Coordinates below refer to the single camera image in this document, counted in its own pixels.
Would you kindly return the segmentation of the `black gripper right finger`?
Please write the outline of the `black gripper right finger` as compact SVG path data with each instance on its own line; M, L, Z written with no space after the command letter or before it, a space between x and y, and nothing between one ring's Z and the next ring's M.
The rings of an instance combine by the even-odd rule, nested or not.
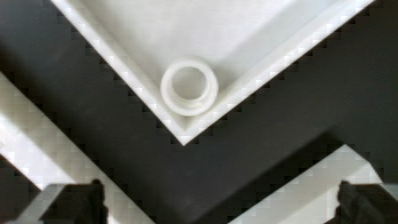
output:
M398 184L343 181L337 208L327 224L398 224Z

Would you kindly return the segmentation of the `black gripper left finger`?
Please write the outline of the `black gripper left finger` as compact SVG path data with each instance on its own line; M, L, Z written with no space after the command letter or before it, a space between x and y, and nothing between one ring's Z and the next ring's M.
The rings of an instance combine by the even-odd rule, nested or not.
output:
M16 224L108 224L104 186L97 179L87 184L49 184L37 194Z

